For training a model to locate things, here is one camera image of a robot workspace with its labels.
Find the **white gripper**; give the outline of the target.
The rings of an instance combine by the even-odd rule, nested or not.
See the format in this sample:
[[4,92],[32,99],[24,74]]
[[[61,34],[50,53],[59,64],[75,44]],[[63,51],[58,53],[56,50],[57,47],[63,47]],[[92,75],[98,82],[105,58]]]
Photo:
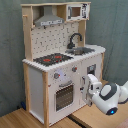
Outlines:
[[[87,89],[84,89],[85,86],[85,79],[87,82]],[[82,100],[84,102],[87,101],[87,105],[91,106],[92,105],[92,97],[94,94],[99,92],[102,88],[102,83],[92,74],[88,74],[87,78],[85,76],[82,76],[81,78],[81,87],[80,91],[82,93]]]

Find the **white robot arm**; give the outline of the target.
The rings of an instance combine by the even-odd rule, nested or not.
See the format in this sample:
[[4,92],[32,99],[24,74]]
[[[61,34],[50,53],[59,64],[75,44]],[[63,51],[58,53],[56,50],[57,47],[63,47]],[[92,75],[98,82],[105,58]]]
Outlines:
[[128,102],[128,81],[122,86],[112,82],[102,85],[93,74],[83,76],[82,79],[82,100],[88,106],[95,104],[105,115],[115,114],[119,104]]

